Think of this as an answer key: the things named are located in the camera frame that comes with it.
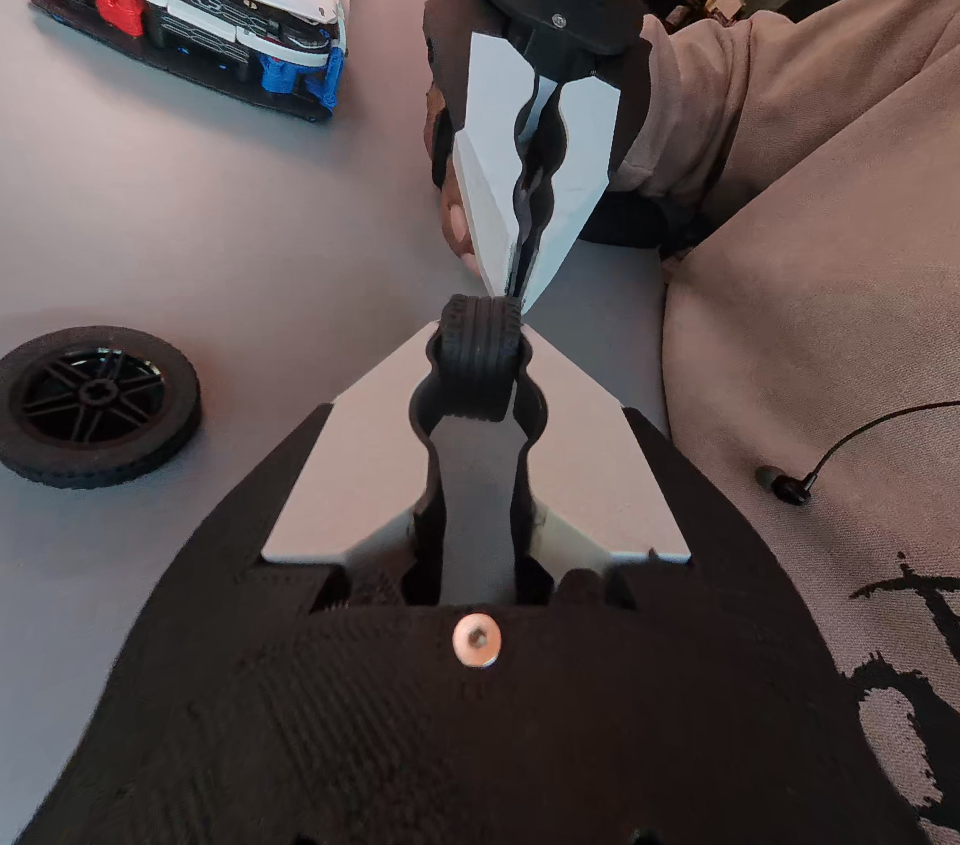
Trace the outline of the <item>black wired earphone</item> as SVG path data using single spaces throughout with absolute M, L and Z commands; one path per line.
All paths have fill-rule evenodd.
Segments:
M 788 474 L 784 469 L 770 465 L 758 467 L 754 477 L 760 488 L 778 499 L 782 503 L 795 507 L 806 506 L 811 499 L 811 493 L 822 470 L 829 461 L 848 443 L 851 443 L 863 434 L 879 426 L 893 422 L 896 419 L 920 414 L 923 412 L 954 409 L 959 407 L 958 399 L 948 399 L 936 402 L 912 405 L 896 409 L 892 412 L 873 418 L 857 428 L 849 431 L 841 439 L 833 443 L 819 458 L 812 469 L 803 477 Z

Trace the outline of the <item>black toy wheel rim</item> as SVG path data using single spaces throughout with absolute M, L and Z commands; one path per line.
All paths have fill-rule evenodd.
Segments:
M 121 348 L 90 347 L 52 352 L 25 366 L 9 410 L 40 442 L 94 448 L 149 430 L 167 397 L 156 364 Z

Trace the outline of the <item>person's right forearm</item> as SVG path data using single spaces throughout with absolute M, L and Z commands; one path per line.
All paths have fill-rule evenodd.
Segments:
M 958 46 L 959 0 L 841 0 L 668 34 L 649 15 L 650 103 L 610 181 L 729 215 Z

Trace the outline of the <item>person's right hand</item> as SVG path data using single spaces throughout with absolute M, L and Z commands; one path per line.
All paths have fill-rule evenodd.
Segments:
M 470 224 L 455 173 L 453 131 L 446 100 L 436 83 L 426 92 L 424 144 L 431 162 L 431 177 L 439 190 L 441 231 L 450 250 L 479 277 Z

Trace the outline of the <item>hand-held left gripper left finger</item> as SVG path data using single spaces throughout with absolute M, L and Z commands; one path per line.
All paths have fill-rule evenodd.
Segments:
M 431 322 L 338 395 L 262 557 L 356 574 L 442 571 L 446 506 L 430 435 L 444 417 Z

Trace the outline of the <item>person in beige hoodie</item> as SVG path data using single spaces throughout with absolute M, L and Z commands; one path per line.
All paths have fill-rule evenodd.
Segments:
M 854 689 L 907 811 L 958 843 L 958 119 L 823 148 L 685 259 L 664 378 L 681 447 L 767 542 Z

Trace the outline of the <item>black rubber toy tyre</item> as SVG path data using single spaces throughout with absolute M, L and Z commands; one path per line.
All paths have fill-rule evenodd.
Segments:
M 522 304 L 453 295 L 439 320 L 438 372 L 448 413 L 500 423 L 519 371 Z
M 61 351 L 121 349 L 158 366 L 167 398 L 154 425 L 104 446 L 43 443 L 14 419 L 14 382 L 28 364 Z M 140 478 L 172 459 L 198 430 L 201 386 L 189 360 L 149 333 L 115 325 L 69 327 L 14 348 L 1 361 L 1 461 L 19 477 L 57 489 L 90 490 Z

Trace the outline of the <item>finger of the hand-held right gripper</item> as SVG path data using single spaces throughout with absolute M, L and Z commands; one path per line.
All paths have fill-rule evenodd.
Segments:
M 473 252 L 487 293 L 511 292 L 520 250 L 515 196 L 522 179 L 522 133 L 539 77 L 502 37 L 474 32 L 469 47 L 464 124 L 453 164 Z
M 523 313 L 552 282 L 606 190 L 619 98 L 618 88 L 591 76 L 560 86 L 540 116 L 540 176 L 519 268 Z

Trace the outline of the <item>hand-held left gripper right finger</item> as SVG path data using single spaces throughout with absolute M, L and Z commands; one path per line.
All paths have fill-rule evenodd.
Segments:
M 517 569 L 559 583 L 690 549 L 619 400 L 529 325 L 513 418 L 526 437 L 513 488 Z

